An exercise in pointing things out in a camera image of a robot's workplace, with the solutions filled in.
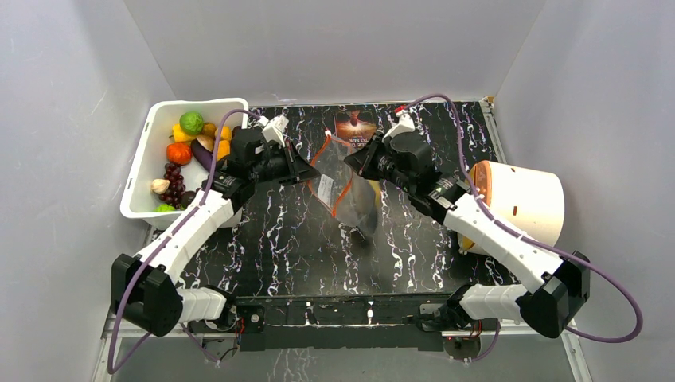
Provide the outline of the yellow pear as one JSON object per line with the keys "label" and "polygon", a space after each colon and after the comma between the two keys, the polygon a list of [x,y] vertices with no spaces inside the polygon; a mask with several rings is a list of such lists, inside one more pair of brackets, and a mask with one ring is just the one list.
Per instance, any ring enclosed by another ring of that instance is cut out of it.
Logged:
{"label": "yellow pear", "polygon": [[381,207],[382,202],[381,202],[381,187],[380,187],[380,183],[379,183],[378,181],[370,181],[369,183],[370,183],[371,187],[373,188],[374,198],[375,198],[376,205],[377,205],[378,207]]}

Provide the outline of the clear zip top bag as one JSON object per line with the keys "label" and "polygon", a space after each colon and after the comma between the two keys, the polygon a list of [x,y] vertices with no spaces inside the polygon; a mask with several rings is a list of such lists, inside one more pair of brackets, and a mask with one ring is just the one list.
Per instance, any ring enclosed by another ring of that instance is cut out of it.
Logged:
{"label": "clear zip top bag", "polygon": [[335,134],[331,134],[330,131],[326,131],[322,147],[310,162],[321,173],[320,177],[309,182],[312,195],[318,199],[335,220],[348,228],[354,227],[346,224],[347,195],[353,179],[358,175],[345,164],[344,159],[356,151],[355,145],[340,139]]}

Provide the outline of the grey toy fish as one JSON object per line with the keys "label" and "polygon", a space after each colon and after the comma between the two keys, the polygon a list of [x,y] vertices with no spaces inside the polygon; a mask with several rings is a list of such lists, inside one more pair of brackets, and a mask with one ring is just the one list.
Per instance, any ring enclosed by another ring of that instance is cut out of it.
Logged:
{"label": "grey toy fish", "polygon": [[347,195],[347,222],[364,236],[372,236],[377,230],[380,207],[376,205],[371,180],[356,176]]}

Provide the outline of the green round fruit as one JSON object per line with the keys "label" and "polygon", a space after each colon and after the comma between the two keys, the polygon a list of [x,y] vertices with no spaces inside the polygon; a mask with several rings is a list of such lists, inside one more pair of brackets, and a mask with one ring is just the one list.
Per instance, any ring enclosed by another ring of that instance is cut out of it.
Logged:
{"label": "green round fruit", "polygon": [[179,119],[180,128],[188,135],[199,135],[203,130],[204,124],[202,115],[196,111],[186,112]]}

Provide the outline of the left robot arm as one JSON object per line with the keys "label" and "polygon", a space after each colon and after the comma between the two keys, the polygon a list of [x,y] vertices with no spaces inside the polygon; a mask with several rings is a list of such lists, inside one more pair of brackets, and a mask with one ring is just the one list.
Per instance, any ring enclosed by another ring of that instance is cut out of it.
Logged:
{"label": "left robot arm", "polygon": [[296,185],[320,175],[285,138],[268,138],[256,129],[235,134],[230,154],[216,163],[183,213],[136,255],[122,254],[112,264],[115,320],[156,337],[196,321],[219,331],[233,328],[235,296],[215,286],[181,288],[181,273],[205,241],[252,198],[258,184]]}

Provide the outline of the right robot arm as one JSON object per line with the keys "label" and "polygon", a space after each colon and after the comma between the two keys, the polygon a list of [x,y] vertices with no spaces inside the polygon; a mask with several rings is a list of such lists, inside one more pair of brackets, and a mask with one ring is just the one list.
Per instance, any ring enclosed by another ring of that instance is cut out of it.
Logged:
{"label": "right robot arm", "polygon": [[426,331],[469,329],[482,319],[524,322],[557,338],[588,300],[590,271],[584,255],[562,259],[515,228],[502,228],[480,209],[467,183],[437,170],[433,149],[415,133],[375,134],[345,164],[367,180],[391,182],[421,214],[466,236],[517,277],[505,286],[466,284],[436,311],[422,311]]}

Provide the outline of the book with dark cover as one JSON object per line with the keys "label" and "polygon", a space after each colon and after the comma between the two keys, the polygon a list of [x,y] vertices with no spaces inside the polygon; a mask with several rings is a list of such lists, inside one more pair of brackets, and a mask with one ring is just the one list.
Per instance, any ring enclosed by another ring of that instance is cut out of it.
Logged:
{"label": "book with dark cover", "polygon": [[377,125],[370,111],[351,110],[334,114],[334,128],[340,139],[363,146],[375,134]]}

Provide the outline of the orange fruit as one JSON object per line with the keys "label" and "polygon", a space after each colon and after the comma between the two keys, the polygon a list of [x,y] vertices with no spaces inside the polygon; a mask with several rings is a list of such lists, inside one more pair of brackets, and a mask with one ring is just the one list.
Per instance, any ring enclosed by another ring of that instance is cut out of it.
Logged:
{"label": "orange fruit", "polygon": [[217,161],[220,161],[230,155],[230,141],[228,140],[220,140],[217,145],[214,146],[214,156],[216,157]]}

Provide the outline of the purple eggplant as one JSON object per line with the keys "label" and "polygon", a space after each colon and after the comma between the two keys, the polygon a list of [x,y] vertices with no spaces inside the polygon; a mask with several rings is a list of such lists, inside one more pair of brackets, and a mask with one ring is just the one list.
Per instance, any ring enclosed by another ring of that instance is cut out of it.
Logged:
{"label": "purple eggplant", "polygon": [[214,138],[206,135],[198,135],[191,143],[190,149],[193,158],[207,172],[211,170],[213,160]]}

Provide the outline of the dark plum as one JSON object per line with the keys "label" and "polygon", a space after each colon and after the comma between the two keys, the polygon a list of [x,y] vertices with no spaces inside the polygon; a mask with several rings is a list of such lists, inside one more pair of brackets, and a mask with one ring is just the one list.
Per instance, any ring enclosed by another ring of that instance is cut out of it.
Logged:
{"label": "dark plum", "polygon": [[187,191],[182,194],[181,199],[180,199],[180,206],[182,209],[187,209],[190,204],[193,203],[195,197],[196,197],[196,192],[195,191]]}

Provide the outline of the yellow bell pepper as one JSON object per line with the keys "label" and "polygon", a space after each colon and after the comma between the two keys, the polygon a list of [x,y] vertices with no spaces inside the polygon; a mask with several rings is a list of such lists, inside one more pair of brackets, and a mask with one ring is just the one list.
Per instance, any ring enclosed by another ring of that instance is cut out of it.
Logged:
{"label": "yellow bell pepper", "polygon": [[172,127],[172,139],[174,142],[182,142],[189,144],[196,139],[196,135],[191,135],[183,131],[181,125],[176,123]]}

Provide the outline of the dark red grape bunch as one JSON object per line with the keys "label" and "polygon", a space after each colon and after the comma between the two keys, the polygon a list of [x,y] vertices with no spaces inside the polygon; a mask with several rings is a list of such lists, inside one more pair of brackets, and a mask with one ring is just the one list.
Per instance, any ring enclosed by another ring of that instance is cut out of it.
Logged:
{"label": "dark red grape bunch", "polygon": [[185,192],[184,177],[181,174],[181,166],[172,162],[165,164],[165,173],[163,179],[168,181],[166,186],[162,185],[158,191],[158,198],[160,201],[175,208],[181,203],[182,196]]}

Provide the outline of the green cabbage toy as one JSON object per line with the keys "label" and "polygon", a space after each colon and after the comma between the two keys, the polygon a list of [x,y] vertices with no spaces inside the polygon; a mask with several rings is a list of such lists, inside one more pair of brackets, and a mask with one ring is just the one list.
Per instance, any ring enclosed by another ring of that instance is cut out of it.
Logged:
{"label": "green cabbage toy", "polygon": [[173,212],[175,211],[176,208],[172,205],[168,204],[161,204],[155,208],[155,212]]}

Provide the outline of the white plastic bin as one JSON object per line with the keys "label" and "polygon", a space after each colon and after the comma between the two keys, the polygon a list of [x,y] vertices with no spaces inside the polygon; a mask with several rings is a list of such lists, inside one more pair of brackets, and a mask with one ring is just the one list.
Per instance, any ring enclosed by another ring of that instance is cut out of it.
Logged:
{"label": "white plastic bin", "polygon": [[156,103],[146,117],[131,171],[123,187],[119,207],[122,215],[131,220],[143,220],[156,229],[168,228],[181,212],[157,212],[155,209],[161,201],[151,192],[150,186],[153,180],[164,174],[167,163],[166,147],[173,142],[173,125],[179,123],[180,116],[189,111],[200,113],[209,123],[219,123],[232,109],[248,108],[248,101],[242,98]]}

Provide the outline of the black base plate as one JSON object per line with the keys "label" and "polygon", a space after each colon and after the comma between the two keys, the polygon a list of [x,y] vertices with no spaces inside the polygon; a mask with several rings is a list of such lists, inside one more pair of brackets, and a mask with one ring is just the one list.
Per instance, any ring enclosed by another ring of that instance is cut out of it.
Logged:
{"label": "black base plate", "polygon": [[236,299],[245,319],[243,350],[396,349],[442,351],[452,334],[428,328],[425,304],[438,293],[246,296]]}

